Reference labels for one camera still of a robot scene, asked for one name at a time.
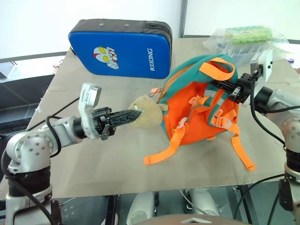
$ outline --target orange backpack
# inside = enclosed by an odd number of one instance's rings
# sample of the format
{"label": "orange backpack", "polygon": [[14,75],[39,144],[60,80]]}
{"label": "orange backpack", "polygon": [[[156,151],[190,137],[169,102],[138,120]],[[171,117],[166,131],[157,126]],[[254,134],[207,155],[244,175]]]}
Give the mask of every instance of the orange backpack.
{"label": "orange backpack", "polygon": [[233,148],[245,167],[249,171],[256,169],[240,143],[239,106],[227,99],[227,92],[211,84],[213,80],[237,82],[237,69],[229,56],[198,56],[169,74],[158,103],[168,104],[161,126],[170,139],[170,146],[163,152],[146,156],[145,164],[165,160],[180,145],[212,140],[216,134],[229,130],[234,133]]}

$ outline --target plastic bag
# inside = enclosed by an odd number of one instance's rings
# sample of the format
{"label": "plastic bag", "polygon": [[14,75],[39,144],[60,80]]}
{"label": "plastic bag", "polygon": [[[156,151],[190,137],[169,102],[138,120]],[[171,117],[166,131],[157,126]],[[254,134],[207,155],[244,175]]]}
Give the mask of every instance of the plastic bag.
{"label": "plastic bag", "polygon": [[289,43],[281,33],[264,26],[218,29],[203,45],[212,54],[229,55],[236,66],[250,63],[256,53],[274,50],[273,59],[286,57],[288,52],[278,51],[278,43]]}

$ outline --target blue case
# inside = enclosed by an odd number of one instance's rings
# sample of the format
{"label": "blue case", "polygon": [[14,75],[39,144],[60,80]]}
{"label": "blue case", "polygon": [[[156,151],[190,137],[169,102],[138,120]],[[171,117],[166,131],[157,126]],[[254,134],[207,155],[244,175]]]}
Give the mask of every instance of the blue case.
{"label": "blue case", "polygon": [[170,71],[172,31],[165,22],[80,20],[69,41],[93,74],[162,79]]}

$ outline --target plush bear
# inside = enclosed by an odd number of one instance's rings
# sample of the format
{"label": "plush bear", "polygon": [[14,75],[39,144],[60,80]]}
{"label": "plush bear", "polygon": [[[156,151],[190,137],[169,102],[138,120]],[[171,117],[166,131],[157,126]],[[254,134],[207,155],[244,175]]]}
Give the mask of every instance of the plush bear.
{"label": "plush bear", "polygon": [[130,123],[132,126],[142,129],[152,129],[161,124],[163,120],[163,111],[168,110],[168,105],[157,104],[149,96],[141,96],[129,109],[142,111],[139,118]]}

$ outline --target floor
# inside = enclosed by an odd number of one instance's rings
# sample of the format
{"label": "floor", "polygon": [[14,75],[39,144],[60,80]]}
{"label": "floor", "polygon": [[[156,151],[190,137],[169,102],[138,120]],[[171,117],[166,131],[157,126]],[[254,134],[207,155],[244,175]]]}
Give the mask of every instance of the floor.
{"label": "floor", "polygon": [[[239,191],[235,191],[232,186],[213,187],[208,191],[218,205],[221,217],[232,218],[233,205],[240,199]],[[251,191],[251,197],[258,217],[258,224],[267,224],[269,213],[273,205],[274,198],[278,191],[277,182],[262,183]],[[136,194],[120,195],[118,215],[119,225],[125,225],[127,214]],[[159,192],[160,204],[157,208],[157,215],[182,214],[184,213],[183,198],[178,190]],[[101,224],[105,218],[107,197],[83,197],[75,198],[62,205],[61,213],[63,224],[65,225],[84,225]],[[244,222],[247,222],[247,216],[243,205],[240,207],[240,215]],[[290,212],[285,211],[278,204],[272,225],[293,225],[294,218]]]}

